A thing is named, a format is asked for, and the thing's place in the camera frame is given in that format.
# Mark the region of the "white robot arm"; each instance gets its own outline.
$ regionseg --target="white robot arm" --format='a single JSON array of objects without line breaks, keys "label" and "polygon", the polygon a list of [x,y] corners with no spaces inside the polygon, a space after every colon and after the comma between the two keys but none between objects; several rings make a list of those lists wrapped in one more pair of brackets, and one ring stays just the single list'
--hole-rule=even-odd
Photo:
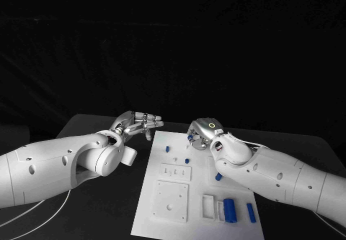
[{"label": "white robot arm", "polygon": [[164,126],[162,117],[128,111],[110,130],[35,142],[0,156],[0,208],[35,203],[87,180],[109,176],[120,162],[132,166],[138,151],[125,143]]},{"label": "white robot arm", "polygon": [[215,167],[267,199],[311,209],[346,227],[346,179],[321,171],[286,153],[250,147],[224,132],[214,118],[200,118],[188,130],[191,145],[211,149]]}]

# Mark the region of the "tabletop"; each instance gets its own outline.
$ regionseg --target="tabletop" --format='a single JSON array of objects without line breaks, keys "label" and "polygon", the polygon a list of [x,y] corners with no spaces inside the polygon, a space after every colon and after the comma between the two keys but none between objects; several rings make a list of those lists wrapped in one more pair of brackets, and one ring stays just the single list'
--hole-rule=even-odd
[{"label": "tabletop", "polygon": [[[57,138],[87,135],[107,130],[116,118],[79,114],[71,118]],[[155,137],[156,130],[187,133],[188,128],[190,124],[187,123],[165,122],[165,126],[152,129],[152,136]],[[224,129],[241,140],[269,146],[318,169],[346,177],[344,164],[332,147],[321,137],[230,127]],[[149,239],[133,236],[132,229],[152,144],[153,141],[148,141],[143,134],[132,138],[126,145],[138,150],[133,166],[120,164],[107,177],[100,176],[73,189],[67,204],[58,215],[35,232],[24,236],[22,240]],[[37,228],[55,214],[67,195],[66,192],[50,198],[30,214],[0,227],[0,240],[12,239]],[[344,239],[311,210],[275,202],[259,194],[254,195],[267,240],[321,239],[322,236],[334,240]],[[0,210],[0,224],[25,212],[35,204],[4,208]]]}]

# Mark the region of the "black background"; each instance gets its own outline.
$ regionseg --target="black background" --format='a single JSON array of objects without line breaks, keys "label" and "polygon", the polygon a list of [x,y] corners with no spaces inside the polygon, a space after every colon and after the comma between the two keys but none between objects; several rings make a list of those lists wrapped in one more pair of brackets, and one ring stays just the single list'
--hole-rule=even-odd
[{"label": "black background", "polygon": [[319,136],[345,157],[345,1],[4,3],[0,122],[132,110]]}]

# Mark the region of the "blue block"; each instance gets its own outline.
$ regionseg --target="blue block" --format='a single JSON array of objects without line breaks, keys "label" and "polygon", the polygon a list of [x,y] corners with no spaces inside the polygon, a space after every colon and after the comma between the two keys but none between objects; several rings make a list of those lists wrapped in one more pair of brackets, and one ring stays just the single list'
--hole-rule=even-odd
[{"label": "blue block", "polygon": [[253,223],[256,223],[257,222],[257,218],[256,218],[256,213],[254,213],[254,209],[253,209],[253,204],[252,203],[247,204],[247,210],[249,210],[249,215],[250,215],[250,221]]},{"label": "blue block", "polygon": [[217,175],[215,179],[217,179],[217,181],[220,181],[223,179],[223,175],[221,175],[220,172],[218,172],[218,175]]},{"label": "blue block", "polygon": [[224,212],[226,212],[226,221],[228,223],[237,223],[237,208],[236,208],[236,200],[224,199]]}]

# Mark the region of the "white cable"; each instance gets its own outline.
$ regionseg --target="white cable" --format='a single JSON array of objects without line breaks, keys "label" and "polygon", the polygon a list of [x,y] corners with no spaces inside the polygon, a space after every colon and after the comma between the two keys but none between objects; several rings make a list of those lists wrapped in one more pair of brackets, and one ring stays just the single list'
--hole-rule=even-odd
[{"label": "white cable", "polygon": [[316,214],[316,216],[321,218],[321,220],[342,234],[342,236],[345,236],[346,238],[346,235],[329,224],[329,222],[322,218],[322,216],[314,211],[314,213]]},{"label": "white cable", "polygon": [[54,214],[54,216],[53,216],[32,231],[30,231],[27,234],[21,235],[21,236],[12,238],[11,240],[15,240],[15,239],[22,238],[25,235],[28,235],[30,233],[32,233],[37,229],[40,229],[40,228],[51,221],[51,219],[57,216],[58,212],[63,210],[64,205],[66,205],[66,203],[67,203],[67,201],[68,201],[70,195],[71,195],[71,190],[68,191],[68,195],[67,195],[66,202],[64,202],[64,204],[61,205],[60,210],[57,211],[57,213]]},{"label": "white cable", "polygon": [[240,142],[244,142],[244,143],[247,143],[247,144],[253,144],[253,145],[257,145],[257,146],[260,146],[260,147],[265,147],[265,148],[267,148],[267,149],[270,149],[267,146],[265,146],[263,144],[259,144],[259,143],[254,143],[254,142],[250,142],[250,141],[243,141],[240,138],[237,138],[233,134],[231,134],[231,132],[228,132],[228,134],[231,135],[231,137],[236,139],[236,140],[239,140]]},{"label": "white cable", "polygon": [[0,225],[0,227],[4,227],[6,224],[9,224],[11,222],[14,222],[17,219],[19,219],[22,216],[25,216],[42,203],[45,202],[45,200],[42,200],[27,212],[24,212],[19,216],[17,216],[11,221],[8,221],[6,223],[4,223]]}]

